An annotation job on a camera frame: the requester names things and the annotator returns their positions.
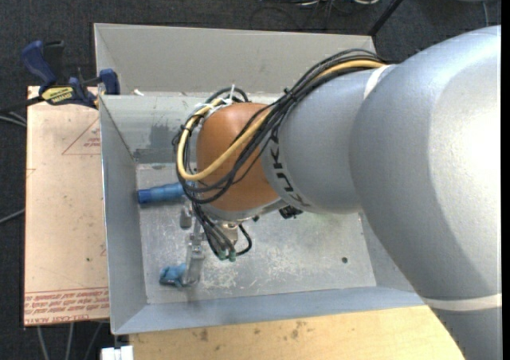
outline blue object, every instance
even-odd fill
[[[47,88],[57,81],[55,74],[42,55],[42,41],[36,40],[27,45],[22,51],[22,61],[32,74],[44,81],[43,87]]]
[[[184,195],[181,183],[138,190],[138,203],[170,202]]]
[[[103,82],[106,93],[118,96],[120,94],[120,84],[117,75],[111,68],[106,68],[99,72],[99,78]]]
[[[182,275],[186,271],[186,264],[169,266],[159,271],[159,283],[163,285],[182,286]]]
[[[63,88],[71,87],[73,90],[70,92],[63,92],[62,95],[58,93],[54,97],[46,98],[46,102],[51,105],[64,105],[64,104],[76,104],[84,105],[85,107],[96,108],[97,96],[93,95],[88,91],[85,84],[82,84],[81,80],[76,77],[69,78],[68,85],[59,86],[55,85],[57,78],[55,73],[50,68],[49,64],[45,61],[43,55],[43,44],[42,41],[36,40],[28,44],[22,50],[22,61],[24,66],[35,76],[40,77],[43,80],[41,87],[39,88],[39,96],[42,96],[44,92],[51,88]],[[120,84],[116,73],[111,68],[101,70],[99,77],[92,79],[87,82],[103,82],[106,88],[106,93],[110,95],[120,94]]]

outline blue cylinder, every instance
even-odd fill
[[[181,183],[171,183],[164,186],[138,190],[138,203],[171,202],[184,195]]]

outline cardboard sheet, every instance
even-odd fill
[[[109,316],[99,113],[28,108],[26,326]]]

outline blue clamp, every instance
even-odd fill
[[[22,61],[32,74],[43,80],[39,96],[51,105],[76,104],[97,108],[97,96],[88,91],[87,84],[102,82],[106,94],[120,94],[119,80],[111,68],[101,70],[97,78],[88,81],[72,76],[67,85],[56,85],[57,78],[43,56],[42,41],[33,41],[27,45],[22,50]]]

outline cable bundle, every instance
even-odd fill
[[[236,255],[246,253],[251,248],[251,239],[242,228],[242,225],[239,225],[249,245],[245,250],[236,252],[230,240],[218,228],[214,220],[207,217],[201,206],[217,200],[233,184],[240,182],[245,177],[268,145],[271,132],[279,128],[292,107],[302,101],[310,92],[337,76],[368,68],[378,68],[383,65],[384,63],[377,55],[364,49],[345,50],[321,61],[310,68],[292,88],[285,89],[282,97],[256,112],[239,132],[230,147],[208,167],[197,173],[192,172],[190,168],[190,137],[194,129],[202,123],[211,110],[214,111],[218,107],[228,106],[226,105],[228,99],[235,98],[233,100],[235,102],[248,102],[248,96],[242,90],[235,88],[235,92],[241,94],[241,98],[233,97],[234,89],[224,88],[208,98],[203,106],[195,111],[181,126],[173,141],[177,155],[178,180],[182,184],[186,196],[192,201],[195,216],[204,229],[211,249],[220,259],[225,259],[228,254],[229,258],[233,260]],[[221,98],[221,95],[226,92],[230,92],[229,98]],[[228,157],[241,147],[244,148],[237,157],[231,171],[215,183],[204,183],[203,179],[215,172]],[[257,157],[251,162],[243,175],[236,178],[237,172],[255,151]]]

